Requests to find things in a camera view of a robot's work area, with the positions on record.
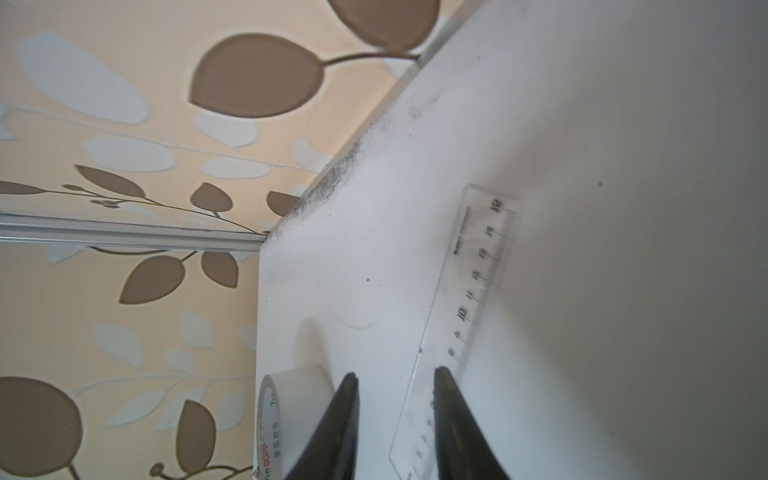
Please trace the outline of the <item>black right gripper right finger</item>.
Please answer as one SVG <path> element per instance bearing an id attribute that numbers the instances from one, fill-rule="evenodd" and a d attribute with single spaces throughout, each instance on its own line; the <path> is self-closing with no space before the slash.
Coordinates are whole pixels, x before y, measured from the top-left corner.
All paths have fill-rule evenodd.
<path id="1" fill-rule="evenodd" d="M 434 373 L 434 418 L 439 479 L 510 479 L 447 367 L 439 367 Z"/>

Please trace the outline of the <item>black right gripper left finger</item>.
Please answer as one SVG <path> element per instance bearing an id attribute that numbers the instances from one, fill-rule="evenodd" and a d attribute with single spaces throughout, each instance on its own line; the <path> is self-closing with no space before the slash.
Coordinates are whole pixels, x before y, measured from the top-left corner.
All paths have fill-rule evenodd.
<path id="1" fill-rule="evenodd" d="M 359 380 L 344 376 L 288 480 L 353 480 L 359 437 Z"/>

